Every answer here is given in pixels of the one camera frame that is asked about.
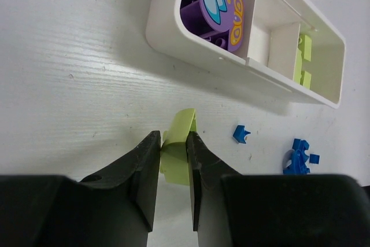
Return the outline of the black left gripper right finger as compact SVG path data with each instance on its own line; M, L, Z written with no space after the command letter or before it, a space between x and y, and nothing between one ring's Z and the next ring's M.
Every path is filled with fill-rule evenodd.
M368 246L369 197L346 175L242 175L196 132L186 150L199 246Z

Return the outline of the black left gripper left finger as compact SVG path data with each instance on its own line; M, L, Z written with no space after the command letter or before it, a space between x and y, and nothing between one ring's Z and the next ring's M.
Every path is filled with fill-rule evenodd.
M153 229L160 132L99 171L1 176L2 246L146 246Z

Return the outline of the light green lego slide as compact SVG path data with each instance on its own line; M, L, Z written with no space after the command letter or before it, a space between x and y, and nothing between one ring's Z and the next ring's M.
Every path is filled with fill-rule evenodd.
M169 130L164 132L160 173L166 182L184 186L190 184L186 140L193 131L197 131L196 110L187 108L175 114Z

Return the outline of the light green lego brick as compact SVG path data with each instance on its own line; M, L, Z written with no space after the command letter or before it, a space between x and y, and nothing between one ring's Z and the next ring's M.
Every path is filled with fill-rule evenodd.
M312 38L306 34L300 34L298 49L301 51L302 59L308 62L312 60Z
M293 80L296 83L302 85L304 88L310 89L312 75L308 71L304 71L302 69L302 66L303 66L302 57L298 56L295 60Z

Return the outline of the purple flower lego block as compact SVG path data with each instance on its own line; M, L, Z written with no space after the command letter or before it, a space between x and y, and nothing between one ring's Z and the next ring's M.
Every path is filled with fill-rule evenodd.
M243 41L243 0L182 0L180 17L192 34L228 51Z

